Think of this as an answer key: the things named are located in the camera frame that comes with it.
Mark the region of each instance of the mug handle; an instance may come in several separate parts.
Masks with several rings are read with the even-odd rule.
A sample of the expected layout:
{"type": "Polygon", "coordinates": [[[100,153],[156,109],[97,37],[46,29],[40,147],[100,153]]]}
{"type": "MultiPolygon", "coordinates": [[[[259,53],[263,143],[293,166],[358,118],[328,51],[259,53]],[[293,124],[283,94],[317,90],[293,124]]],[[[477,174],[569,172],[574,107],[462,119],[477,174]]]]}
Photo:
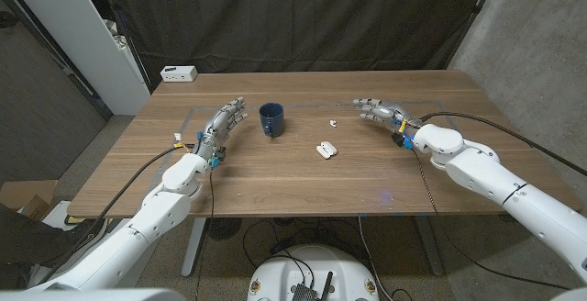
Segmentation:
{"type": "Polygon", "coordinates": [[[271,126],[264,126],[263,128],[265,129],[265,135],[273,137],[273,130],[271,126]]]}

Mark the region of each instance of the robotic hand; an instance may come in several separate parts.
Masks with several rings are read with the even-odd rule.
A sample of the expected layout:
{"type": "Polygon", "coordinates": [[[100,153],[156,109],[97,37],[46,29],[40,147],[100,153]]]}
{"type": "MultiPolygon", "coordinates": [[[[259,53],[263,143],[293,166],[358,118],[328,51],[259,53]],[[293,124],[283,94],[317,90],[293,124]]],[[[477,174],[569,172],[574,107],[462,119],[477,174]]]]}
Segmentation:
{"type": "Polygon", "coordinates": [[[202,183],[224,159],[229,131],[247,117],[245,102],[237,98],[222,107],[198,133],[198,146],[170,167],[162,182],[143,199],[141,209],[69,272],[37,285],[30,292],[47,289],[95,290],[114,287],[145,250],[189,214],[202,183]]]}
{"type": "Polygon", "coordinates": [[[355,99],[353,104],[363,112],[360,117],[391,130],[400,147],[430,153],[432,164],[455,183],[501,206],[587,284],[587,218],[507,170],[494,150],[457,130],[424,124],[395,102],[355,99]]]}
{"type": "Polygon", "coordinates": [[[245,100],[239,97],[212,115],[204,132],[198,132],[197,146],[165,171],[162,183],[145,197],[143,205],[162,190],[195,198],[202,189],[202,181],[224,160],[227,148],[222,145],[227,141],[228,133],[249,116],[241,114],[244,109],[245,100]]]}
{"type": "Polygon", "coordinates": [[[355,99],[355,108],[360,117],[383,125],[392,132],[392,139],[399,147],[412,149],[414,135],[424,123],[411,117],[398,103],[380,99],[355,99]]]}
{"type": "Polygon", "coordinates": [[[194,153],[197,151],[195,154],[208,160],[214,157],[217,149],[220,149],[227,141],[230,130],[249,116],[246,113],[241,114],[244,109],[245,100],[243,97],[239,97],[220,108],[206,122],[202,138],[198,137],[200,147],[199,149],[195,148],[194,153]]]}

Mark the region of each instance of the blue mug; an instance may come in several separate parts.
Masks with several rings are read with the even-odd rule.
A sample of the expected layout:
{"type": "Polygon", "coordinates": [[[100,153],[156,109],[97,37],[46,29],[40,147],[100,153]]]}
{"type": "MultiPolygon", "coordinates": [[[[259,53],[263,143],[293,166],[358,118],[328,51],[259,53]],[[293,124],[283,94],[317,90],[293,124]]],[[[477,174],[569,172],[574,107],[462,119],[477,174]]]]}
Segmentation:
{"type": "Polygon", "coordinates": [[[283,106],[267,103],[259,108],[259,115],[266,136],[279,137],[283,133],[283,106]]]}

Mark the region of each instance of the white cable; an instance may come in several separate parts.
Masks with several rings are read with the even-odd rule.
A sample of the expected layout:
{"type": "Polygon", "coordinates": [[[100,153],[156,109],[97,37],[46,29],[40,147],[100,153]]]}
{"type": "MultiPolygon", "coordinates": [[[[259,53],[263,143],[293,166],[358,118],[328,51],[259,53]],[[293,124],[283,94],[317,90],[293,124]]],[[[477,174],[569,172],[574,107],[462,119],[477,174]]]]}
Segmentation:
{"type": "Polygon", "coordinates": [[[373,259],[371,258],[371,252],[369,251],[369,247],[367,247],[367,242],[365,241],[365,237],[363,237],[363,226],[360,223],[360,217],[359,217],[359,232],[360,232],[360,239],[363,240],[363,245],[365,246],[365,251],[367,251],[367,255],[369,256],[369,262],[371,263],[371,268],[373,269],[373,273],[375,273],[375,279],[377,280],[377,284],[379,284],[379,286],[382,289],[383,294],[387,297],[387,299],[389,301],[393,301],[392,297],[387,294],[387,291],[385,291],[385,287],[383,287],[382,281],[379,280],[379,275],[377,274],[377,270],[375,270],[375,264],[373,263],[373,259]]]}

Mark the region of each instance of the power strip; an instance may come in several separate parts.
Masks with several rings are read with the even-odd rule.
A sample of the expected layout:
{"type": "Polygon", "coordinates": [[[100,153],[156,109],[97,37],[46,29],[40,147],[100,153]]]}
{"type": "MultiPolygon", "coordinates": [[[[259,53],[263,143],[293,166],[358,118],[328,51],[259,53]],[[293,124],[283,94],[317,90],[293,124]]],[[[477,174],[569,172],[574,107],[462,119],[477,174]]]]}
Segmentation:
{"type": "Polygon", "coordinates": [[[161,71],[164,82],[192,82],[197,74],[194,66],[165,66],[161,71]]]}

